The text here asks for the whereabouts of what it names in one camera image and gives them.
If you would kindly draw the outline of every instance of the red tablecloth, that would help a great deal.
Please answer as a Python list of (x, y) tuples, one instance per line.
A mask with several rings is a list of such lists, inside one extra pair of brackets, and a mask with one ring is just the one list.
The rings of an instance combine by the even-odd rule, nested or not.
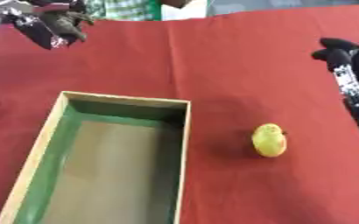
[[(48, 52), (0, 29), (0, 209), (54, 99), (74, 90), (193, 101), (181, 223), (359, 224), (359, 129), (309, 56), (321, 36), (359, 42), (359, 6), (86, 30)], [(269, 122), (288, 151), (255, 157), (250, 132)]]

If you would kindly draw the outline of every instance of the table surface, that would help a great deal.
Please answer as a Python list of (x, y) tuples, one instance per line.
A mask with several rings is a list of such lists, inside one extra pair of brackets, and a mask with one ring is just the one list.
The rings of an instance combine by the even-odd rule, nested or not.
[[(172, 22), (98, 21), (48, 52), (0, 29), (0, 210), (62, 90), (188, 99), (181, 223), (359, 223), (359, 129), (319, 37), (359, 42), (359, 6)], [(260, 158), (251, 131), (278, 123), (288, 150)]]
[(208, 0), (209, 15), (238, 11), (278, 10), (297, 7), (359, 4), (359, 0)]

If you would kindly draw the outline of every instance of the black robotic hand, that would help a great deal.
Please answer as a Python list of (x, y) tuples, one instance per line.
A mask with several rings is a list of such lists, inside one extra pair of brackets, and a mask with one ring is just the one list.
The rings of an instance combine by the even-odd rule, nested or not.
[(359, 45), (339, 38), (321, 38), (325, 49), (312, 54), (327, 62), (339, 86), (343, 103), (359, 126)]
[(66, 40), (69, 46), (77, 39), (85, 41), (86, 34), (81, 31), (80, 23), (94, 23), (88, 15), (70, 10), (48, 10), (39, 16), (13, 13), (8, 15), (7, 20), (33, 42), (48, 50), (61, 39)]
[(72, 45), (77, 39), (86, 41), (87, 35), (81, 31), (81, 21), (89, 25), (94, 20), (87, 14), (70, 10), (49, 10), (39, 16), (39, 19), (57, 36), (65, 39), (68, 45)]
[(316, 60), (325, 60), (328, 70), (333, 72), (341, 65), (351, 65), (356, 78), (359, 80), (359, 45), (340, 38), (321, 38), (320, 43), (325, 47), (312, 54)]

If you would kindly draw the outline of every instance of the open box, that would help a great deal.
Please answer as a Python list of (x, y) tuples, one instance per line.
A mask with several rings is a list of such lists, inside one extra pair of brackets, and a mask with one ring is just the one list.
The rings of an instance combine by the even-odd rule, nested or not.
[(0, 223), (179, 223), (189, 123), (189, 101), (62, 92)]

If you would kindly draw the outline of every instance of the robotic hand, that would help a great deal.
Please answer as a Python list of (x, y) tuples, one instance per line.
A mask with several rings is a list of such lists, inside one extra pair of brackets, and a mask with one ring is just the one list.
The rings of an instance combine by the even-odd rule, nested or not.
[[(34, 5), (46, 5), (67, 0), (27, 0)], [(40, 14), (22, 13), (14, 8), (0, 8), (0, 24), (13, 24), (16, 29), (37, 45), (52, 49), (67, 44), (72, 45), (77, 39), (86, 40), (81, 31), (81, 21), (92, 25), (91, 17), (84, 13), (82, 0), (69, 3), (69, 10), (47, 10)]]
[(321, 38), (320, 43), (325, 49), (314, 52), (312, 57), (327, 62), (343, 102), (359, 126), (359, 45), (339, 38)]

